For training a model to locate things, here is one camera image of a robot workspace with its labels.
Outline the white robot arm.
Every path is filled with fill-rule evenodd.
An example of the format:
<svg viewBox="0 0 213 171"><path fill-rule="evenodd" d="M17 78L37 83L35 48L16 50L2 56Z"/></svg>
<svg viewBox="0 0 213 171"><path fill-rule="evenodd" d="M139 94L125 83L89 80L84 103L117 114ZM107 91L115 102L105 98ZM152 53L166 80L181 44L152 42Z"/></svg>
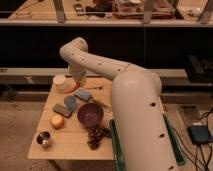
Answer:
<svg viewBox="0 0 213 171"><path fill-rule="evenodd" d="M155 72L90 54L81 37L63 45L60 55L75 81L90 70L112 82L110 102L127 171L179 171L161 108L162 83Z"/></svg>

